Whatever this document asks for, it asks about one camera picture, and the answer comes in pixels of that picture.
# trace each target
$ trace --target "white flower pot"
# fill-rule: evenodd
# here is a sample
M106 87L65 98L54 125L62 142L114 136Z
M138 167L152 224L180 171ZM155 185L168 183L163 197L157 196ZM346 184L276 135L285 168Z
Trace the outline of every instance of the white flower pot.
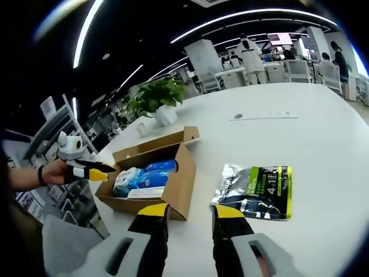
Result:
M157 111L153 114L156 121L163 125L168 126L178 120L177 113L175 109L171 106L163 105L157 109Z

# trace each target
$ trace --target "black wristband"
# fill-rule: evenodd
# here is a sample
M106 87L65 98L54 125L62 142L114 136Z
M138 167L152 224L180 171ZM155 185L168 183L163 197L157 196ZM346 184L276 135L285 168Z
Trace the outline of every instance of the black wristband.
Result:
M38 177L39 177L39 182L40 182L41 186L46 186L47 184L44 182L44 179L42 178L42 169L43 168L44 168L44 166L39 167Z

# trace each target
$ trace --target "monitor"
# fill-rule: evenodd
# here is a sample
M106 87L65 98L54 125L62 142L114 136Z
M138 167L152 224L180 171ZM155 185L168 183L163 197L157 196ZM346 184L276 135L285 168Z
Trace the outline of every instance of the monitor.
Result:
M268 38L272 45L293 44L289 33L269 33Z

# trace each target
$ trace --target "floor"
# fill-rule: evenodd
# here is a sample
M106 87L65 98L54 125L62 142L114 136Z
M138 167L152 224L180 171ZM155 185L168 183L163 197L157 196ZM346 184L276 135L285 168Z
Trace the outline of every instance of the floor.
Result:
M369 125L369 107L359 102L349 101L348 103L357 111L358 114L360 114L364 121Z

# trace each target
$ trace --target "green plant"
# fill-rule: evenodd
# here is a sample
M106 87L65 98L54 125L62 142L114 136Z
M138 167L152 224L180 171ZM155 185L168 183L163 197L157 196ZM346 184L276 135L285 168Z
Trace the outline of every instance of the green plant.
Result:
M184 91L185 84L180 80L155 80L139 89L138 96L129 102L128 109L150 117L148 113L155 113L163 105L175 107L177 102L182 104Z

